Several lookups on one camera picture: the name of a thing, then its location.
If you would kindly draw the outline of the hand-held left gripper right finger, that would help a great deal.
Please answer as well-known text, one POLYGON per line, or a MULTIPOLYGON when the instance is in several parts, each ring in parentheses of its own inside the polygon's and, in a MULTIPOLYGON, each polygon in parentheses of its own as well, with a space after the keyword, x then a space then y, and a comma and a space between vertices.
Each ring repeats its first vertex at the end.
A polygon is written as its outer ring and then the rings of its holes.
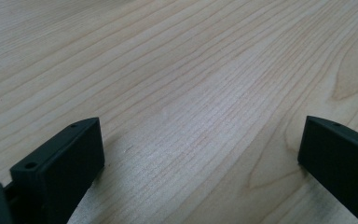
POLYGON ((308 116, 297 161, 358 218, 358 132, 308 116))

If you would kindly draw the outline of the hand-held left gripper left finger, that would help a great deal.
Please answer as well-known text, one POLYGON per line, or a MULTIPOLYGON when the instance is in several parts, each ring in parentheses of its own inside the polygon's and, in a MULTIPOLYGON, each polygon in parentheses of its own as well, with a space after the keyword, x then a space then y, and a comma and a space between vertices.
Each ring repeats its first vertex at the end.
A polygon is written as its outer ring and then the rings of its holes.
POLYGON ((19 220, 66 224, 103 168, 100 121, 67 126, 10 168, 19 220))

